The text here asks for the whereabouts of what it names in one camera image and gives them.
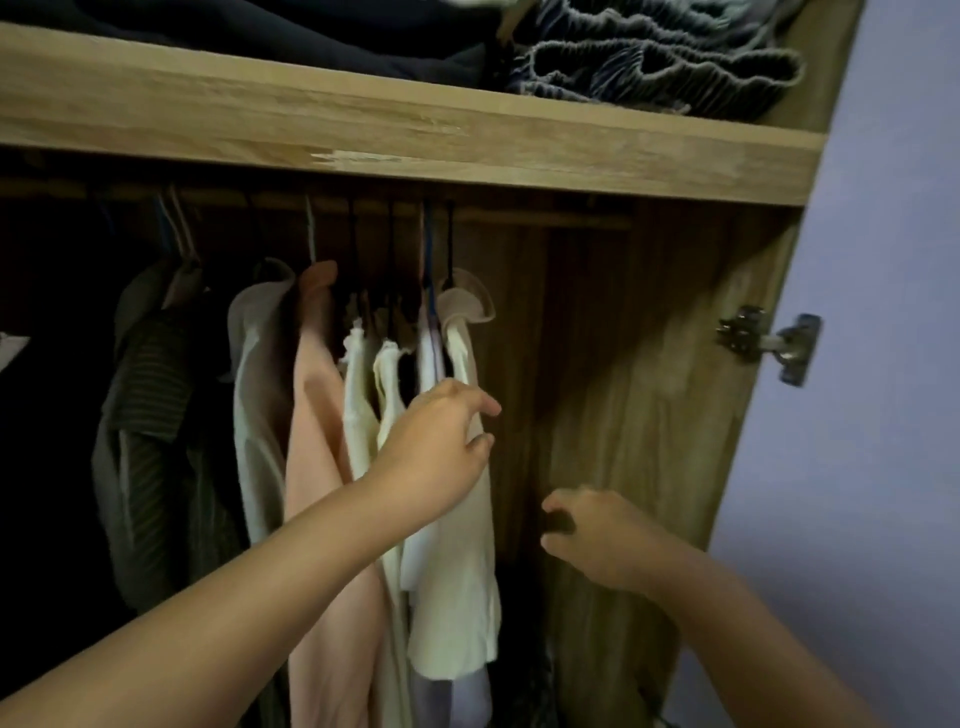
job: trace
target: right hand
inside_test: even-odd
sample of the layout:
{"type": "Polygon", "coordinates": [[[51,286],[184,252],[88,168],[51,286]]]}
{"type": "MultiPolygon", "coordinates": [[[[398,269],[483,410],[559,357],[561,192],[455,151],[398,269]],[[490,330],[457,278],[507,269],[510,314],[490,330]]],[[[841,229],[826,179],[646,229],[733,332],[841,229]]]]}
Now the right hand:
{"type": "Polygon", "coordinates": [[[547,533],[543,549],[610,589],[654,598],[675,556],[688,546],[614,491],[560,489],[543,510],[564,510],[576,526],[570,535],[547,533]]]}
{"type": "Polygon", "coordinates": [[[467,496],[487,467],[493,436],[467,442],[477,413],[496,417],[500,405],[479,387],[444,379],[397,419],[368,477],[402,495],[414,522],[434,521],[467,496]]]}

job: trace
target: clothes rail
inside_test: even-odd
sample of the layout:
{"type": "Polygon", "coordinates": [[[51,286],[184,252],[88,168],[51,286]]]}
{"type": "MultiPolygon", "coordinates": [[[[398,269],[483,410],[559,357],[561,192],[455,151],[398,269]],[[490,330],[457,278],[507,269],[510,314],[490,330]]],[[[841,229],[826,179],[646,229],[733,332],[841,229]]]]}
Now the clothes rail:
{"type": "MultiPolygon", "coordinates": [[[[74,180],[29,178],[0,178],[0,199],[85,200],[91,195],[100,202],[136,203],[149,200],[165,187],[157,184],[121,182],[92,187],[74,180]]],[[[247,199],[239,190],[212,187],[181,187],[180,199],[199,207],[247,207],[247,199]]],[[[303,194],[291,192],[254,192],[251,201],[258,209],[290,210],[303,213],[303,194]]],[[[348,200],[343,197],[311,194],[314,212],[326,215],[347,215],[348,200]]],[[[388,214],[387,202],[356,199],[353,203],[357,215],[381,216],[388,214]]],[[[413,218],[420,216],[420,206],[415,203],[394,203],[394,216],[413,218]]],[[[555,210],[525,208],[486,209],[476,206],[457,206],[454,219],[458,223],[486,223],[491,225],[517,225],[533,228],[565,228],[600,231],[628,231],[633,222],[625,214],[591,214],[555,210]]]]}

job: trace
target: metal hinge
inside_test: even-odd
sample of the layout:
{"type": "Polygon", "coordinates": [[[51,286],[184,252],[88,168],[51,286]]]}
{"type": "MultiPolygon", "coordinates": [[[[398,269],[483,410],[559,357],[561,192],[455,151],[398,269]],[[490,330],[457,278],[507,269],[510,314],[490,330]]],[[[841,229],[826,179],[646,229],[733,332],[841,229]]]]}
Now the metal hinge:
{"type": "Polygon", "coordinates": [[[736,316],[720,320],[717,336],[722,346],[747,361],[758,361],[770,352],[783,365],[780,381],[802,387],[823,325],[819,316],[802,313],[792,327],[771,334],[767,312],[756,305],[742,305],[736,316]]]}

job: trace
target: folded clothes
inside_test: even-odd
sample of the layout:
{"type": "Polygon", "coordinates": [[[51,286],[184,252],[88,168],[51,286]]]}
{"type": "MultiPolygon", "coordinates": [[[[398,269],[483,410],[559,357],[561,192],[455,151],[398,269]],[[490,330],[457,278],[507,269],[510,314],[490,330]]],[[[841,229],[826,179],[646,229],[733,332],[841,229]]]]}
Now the folded clothes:
{"type": "Polygon", "coordinates": [[[536,41],[634,38],[713,51],[749,50],[765,37],[763,23],[747,21],[748,0],[543,0],[536,41]]]}
{"type": "MultiPolygon", "coordinates": [[[[295,3],[288,0],[272,5],[295,3]]],[[[480,85],[487,56],[482,43],[464,47],[442,59],[384,55],[319,33],[248,0],[0,0],[0,19],[458,86],[480,85]]],[[[354,32],[359,35],[357,29],[363,27],[362,21],[359,17],[353,19],[357,21],[354,32]]]]}
{"type": "Polygon", "coordinates": [[[546,40],[519,56],[514,93],[624,107],[683,109],[752,121],[803,76],[799,54],[762,49],[711,53],[652,40],[546,40]]]}
{"type": "Polygon", "coordinates": [[[757,2],[542,0],[521,29],[526,46],[517,46],[506,87],[550,99],[753,121],[804,73],[798,53],[768,47],[776,14],[757,2]]]}
{"type": "Polygon", "coordinates": [[[494,8],[444,0],[254,0],[261,8],[344,43],[393,56],[442,59],[491,42],[494,8]]]}

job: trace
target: wall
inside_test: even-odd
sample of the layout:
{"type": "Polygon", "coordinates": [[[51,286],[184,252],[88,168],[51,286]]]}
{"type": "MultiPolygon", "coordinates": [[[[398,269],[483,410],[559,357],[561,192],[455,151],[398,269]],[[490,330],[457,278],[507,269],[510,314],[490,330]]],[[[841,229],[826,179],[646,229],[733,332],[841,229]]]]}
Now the wall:
{"type": "MultiPolygon", "coordinates": [[[[960,724],[960,5],[867,4],[710,551],[895,726],[960,724]]],[[[729,725],[685,654],[666,714],[729,725]]]]}

